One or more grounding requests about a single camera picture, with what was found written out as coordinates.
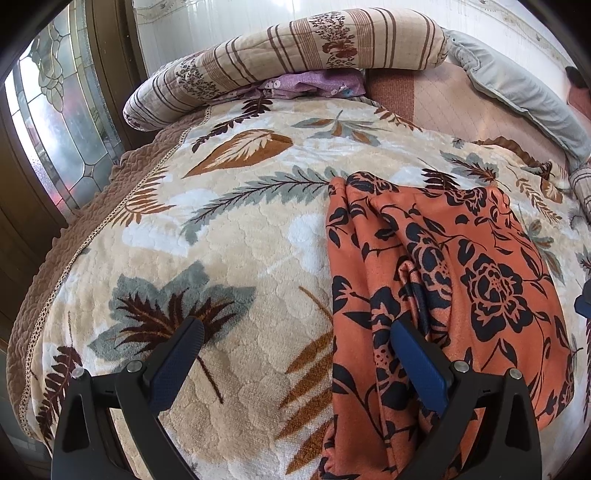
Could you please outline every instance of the metal screw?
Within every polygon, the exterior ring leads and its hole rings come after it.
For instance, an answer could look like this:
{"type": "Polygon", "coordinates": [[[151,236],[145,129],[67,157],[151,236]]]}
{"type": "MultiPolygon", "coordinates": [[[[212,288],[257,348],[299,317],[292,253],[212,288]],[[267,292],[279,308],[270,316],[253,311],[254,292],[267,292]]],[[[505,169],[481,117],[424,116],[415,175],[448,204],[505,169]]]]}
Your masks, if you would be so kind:
{"type": "Polygon", "coordinates": [[[84,369],[82,367],[76,367],[72,370],[72,378],[78,380],[82,375],[84,375],[84,369]]]}
{"type": "Polygon", "coordinates": [[[516,380],[521,380],[521,378],[523,377],[523,374],[517,370],[516,368],[512,368],[509,370],[509,375],[513,378],[515,378],[516,380]]]}
{"type": "Polygon", "coordinates": [[[461,374],[465,374],[468,370],[470,370],[470,365],[468,365],[464,360],[457,360],[453,363],[453,368],[460,372],[461,374]]]}
{"type": "Polygon", "coordinates": [[[142,367],[144,366],[144,364],[139,361],[139,360],[132,360],[131,362],[129,362],[127,364],[126,370],[130,373],[130,374],[134,374],[136,372],[139,372],[140,370],[142,370],[142,367]]]}

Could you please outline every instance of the orange garment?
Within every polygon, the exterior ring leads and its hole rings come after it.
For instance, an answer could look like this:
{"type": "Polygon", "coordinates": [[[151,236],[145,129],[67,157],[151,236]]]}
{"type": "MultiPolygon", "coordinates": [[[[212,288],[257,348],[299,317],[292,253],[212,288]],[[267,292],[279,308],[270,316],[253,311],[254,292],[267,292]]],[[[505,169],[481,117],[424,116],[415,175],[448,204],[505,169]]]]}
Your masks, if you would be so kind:
{"type": "Polygon", "coordinates": [[[502,191],[399,187],[358,172],[333,179],[329,198],[334,419],[321,478],[395,478],[437,421],[390,347],[390,326],[403,317],[452,361],[499,375],[519,368],[539,428],[564,410],[574,387],[560,302],[502,191]]]}

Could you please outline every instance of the light blue pillow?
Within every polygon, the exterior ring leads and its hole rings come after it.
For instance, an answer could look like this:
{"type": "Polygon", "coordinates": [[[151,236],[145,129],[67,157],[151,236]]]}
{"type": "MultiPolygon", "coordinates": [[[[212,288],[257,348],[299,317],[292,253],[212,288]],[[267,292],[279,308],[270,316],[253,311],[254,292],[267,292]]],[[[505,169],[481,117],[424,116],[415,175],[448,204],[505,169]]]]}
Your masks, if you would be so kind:
{"type": "Polygon", "coordinates": [[[449,54],[466,70],[476,90],[526,116],[567,153],[574,172],[591,155],[591,138],[563,102],[541,80],[483,42],[455,30],[449,54]]]}

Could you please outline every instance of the beige leaf-print blanket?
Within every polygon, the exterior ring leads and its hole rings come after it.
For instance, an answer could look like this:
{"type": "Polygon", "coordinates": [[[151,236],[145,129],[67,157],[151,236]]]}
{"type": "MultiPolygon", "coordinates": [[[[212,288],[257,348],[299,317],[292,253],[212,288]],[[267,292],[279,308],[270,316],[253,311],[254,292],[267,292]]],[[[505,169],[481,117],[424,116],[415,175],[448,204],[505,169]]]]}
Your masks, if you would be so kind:
{"type": "MultiPolygon", "coordinates": [[[[544,472],[556,473],[588,425],[587,323],[573,303],[591,274],[591,235],[572,195],[550,184],[554,167],[349,100],[250,100],[207,114],[56,286],[29,345],[23,427],[51,447],[73,368],[116,371],[190,314],[206,344],[160,415],[184,458],[200,478],[308,480],[332,416],[327,184],[364,170],[399,185],[496,184],[511,199],[548,264],[573,351],[574,399],[541,432],[544,472]]],[[[120,416],[116,426],[148,478],[120,416]]]]}

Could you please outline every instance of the stained glass window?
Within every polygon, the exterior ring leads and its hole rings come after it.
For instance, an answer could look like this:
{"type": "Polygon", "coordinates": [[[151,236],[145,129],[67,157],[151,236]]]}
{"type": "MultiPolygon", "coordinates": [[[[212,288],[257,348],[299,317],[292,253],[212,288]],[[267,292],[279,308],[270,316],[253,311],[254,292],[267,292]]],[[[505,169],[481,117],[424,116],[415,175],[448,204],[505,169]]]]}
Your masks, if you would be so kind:
{"type": "Polygon", "coordinates": [[[33,170],[62,215],[109,183],[123,146],[90,55],[85,0],[74,0],[23,52],[5,82],[33,170]]]}

